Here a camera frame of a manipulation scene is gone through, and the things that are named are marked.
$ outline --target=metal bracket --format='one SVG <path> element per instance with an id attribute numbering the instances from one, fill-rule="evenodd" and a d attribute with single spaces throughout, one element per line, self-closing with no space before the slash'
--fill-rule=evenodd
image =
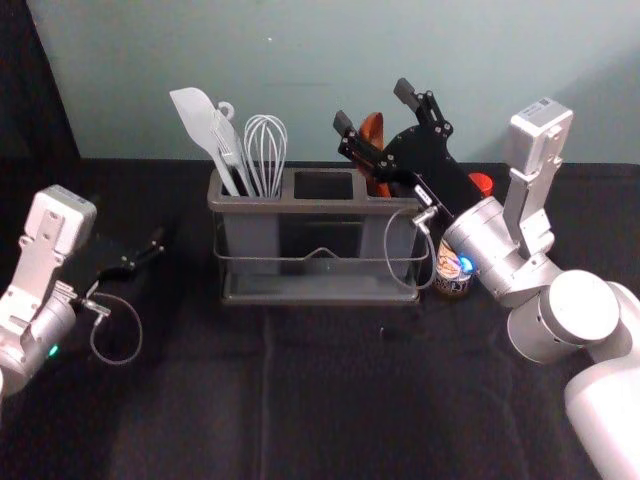
<path id="1" fill-rule="evenodd" d="M 92 312 L 97 313 L 98 318 L 108 317 L 109 315 L 111 315 L 111 310 L 109 310 L 107 307 L 103 307 L 102 305 L 94 302 L 93 300 L 89 300 L 89 299 L 82 300 L 82 306 L 85 307 L 87 310 L 91 310 Z"/>
<path id="2" fill-rule="evenodd" d="M 380 183 L 413 189 L 418 202 L 424 208 L 436 205 L 436 220 L 449 226 L 481 201 L 482 195 L 447 150 L 453 126 L 442 115 L 433 92 L 416 94 L 413 86 L 401 78 L 394 93 L 414 112 L 418 125 L 400 132 L 381 152 L 363 139 L 349 117 L 339 111 L 333 122 L 342 137 L 338 152 Z"/>
<path id="3" fill-rule="evenodd" d="M 431 231 L 427 226 L 427 222 L 431 220 L 433 217 L 435 217 L 437 213 L 438 213 L 438 207 L 436 207 L 435 205 L 432 207 L 429 207 L 412 220 L 413 224 L 416 227 L 418 227 L 425 236 L 429 236 L 431 235 Z"/>
<path id="4" fill-rule="evenodd" d="M 544 210 L 573 112 L 543 98 L 511 119 L 511 184 L 503 217 L 524 258 L 548 252 L 555 240 Z"/>
<path id="5" fill-rule="evenodd" d="M 64 217 L 45 212 L 35 238 L 20 237 L 22 254 L 11 285 L 0 299 L 0 327 L 22 335 L 55 284 L 55 271 L 65 256 L 55 251 Z"/>

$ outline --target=white spatula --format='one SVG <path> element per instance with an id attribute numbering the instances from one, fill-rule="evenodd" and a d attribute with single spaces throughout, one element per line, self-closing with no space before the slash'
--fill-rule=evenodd
<path id="1" fill-rule="evenodd" d="M 229 195 L 239 196 L 238 188 L 220 155 L 218 139 L 211 131 L 216 108 L 207 94 L 197 88 L 189 87 L 172 90 L 169 95 L 171 95 L 171 100 L 173 100 L 173 104 L 176 106 L 180 119 L 191 140 L 196 142 L 213 159 L 216 169 L 220 173 L 220 179 Z"/>

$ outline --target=black fabric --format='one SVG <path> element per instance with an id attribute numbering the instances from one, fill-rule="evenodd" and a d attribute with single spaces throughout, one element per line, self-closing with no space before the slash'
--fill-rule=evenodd
<path id="1" fill-rule="evenodd" d="M 2 164 L 10 280 L 40 179 Z M 598 478 L 564 415 L 589 365 L 540 367 L 505 337 L 479 286 L 411 307 L 222 307 L 206 205 L 209 163 L 85 161 L 65 186 L 99 197 L 95 231 L 137 245 L 178 216 L 165 257 L 113 286 L 145 325 L 141 357 L 108 368 L 78 326 L 6 401 L 3 479 Z M 477 170 L 478 166 L 466 166 Z M 486 166 L 504 198 L 503 166 Z M 640 291 L 638 167 L 566 165 L 548 212 L 552 258 Z M 381 327 L 412 332 L 382 341 Z M 114 325 L 127 330 L 125 320 Z"/>
<path id="2" fill-rule="evenodd" d="M 37 160 L 58 178 L 79 159 L 49 61 L 25 0 L 0 2 L 0 156 Z"/>

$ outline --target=gray utensil caddy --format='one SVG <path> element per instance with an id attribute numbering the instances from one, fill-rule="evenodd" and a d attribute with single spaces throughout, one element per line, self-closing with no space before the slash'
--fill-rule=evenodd
<path id="1" fill-rule="evenodd" d="M 214 254 L 228 304 L 406 304 L 418 291 L 398 285 L 384 258 L 416 284 L 426 255 L 416 245 L 412 198 L 367 194 L 353 169 L 285 169 L 279 199 L 226 195 L 213 171 L 207 195 L 214 218 Z"/>

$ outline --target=bottle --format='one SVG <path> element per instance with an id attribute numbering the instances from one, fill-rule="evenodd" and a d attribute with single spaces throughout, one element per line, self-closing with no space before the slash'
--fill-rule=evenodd
<path id="1" fill-rule="evenodd" d="M 470 173 L 469 178 L 476 184 L 482 195 L 488 197 L 493 192 L 493 180 L 484 173 Z M 460 298 L 469 292 L 473 279 L 473 262 L 458 256 L 445 240 L 440 241 L 436 256 L 436 278 L 434 288 L 449 298 Z"/>

